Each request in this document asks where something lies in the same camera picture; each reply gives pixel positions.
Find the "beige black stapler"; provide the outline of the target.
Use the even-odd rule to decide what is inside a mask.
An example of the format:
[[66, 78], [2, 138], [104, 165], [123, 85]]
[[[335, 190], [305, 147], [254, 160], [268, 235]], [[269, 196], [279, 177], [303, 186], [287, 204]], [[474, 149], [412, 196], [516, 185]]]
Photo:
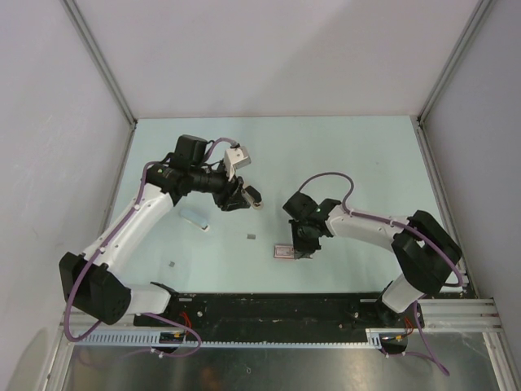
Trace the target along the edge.
[[248, 185], [243, 188], [243, 198], [255, 210], [260, 210], [264, 206], [260, 192], [251, 185]]

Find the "red white staple box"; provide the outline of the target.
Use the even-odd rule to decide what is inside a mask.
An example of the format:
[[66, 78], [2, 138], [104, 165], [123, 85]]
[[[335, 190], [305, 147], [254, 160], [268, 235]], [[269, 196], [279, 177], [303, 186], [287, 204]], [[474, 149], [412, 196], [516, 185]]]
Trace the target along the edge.
[[312, 259], [313, 254], [299, 253], [290, 244], [275, 244], [274, 258], [286, 260]]

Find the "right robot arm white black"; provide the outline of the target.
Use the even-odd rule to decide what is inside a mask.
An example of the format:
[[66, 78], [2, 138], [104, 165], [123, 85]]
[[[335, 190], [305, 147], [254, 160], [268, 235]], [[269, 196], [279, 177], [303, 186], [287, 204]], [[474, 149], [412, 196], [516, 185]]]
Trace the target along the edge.
[[282, 208], [291, 217], [296, 258], [320, 250], [322, 237], [356, 239], [395, 255], [401, 274], [374, 305], [375, 316], [385, 327], [396, 326], [415, 301], [439, 293], [451, 274], [462, 285], [457, 270], [462, 250], [426, 211], [403, 218], [383, 217], [348, 209], [339, 200], [325, 199], [318, 204], [300, 191]]

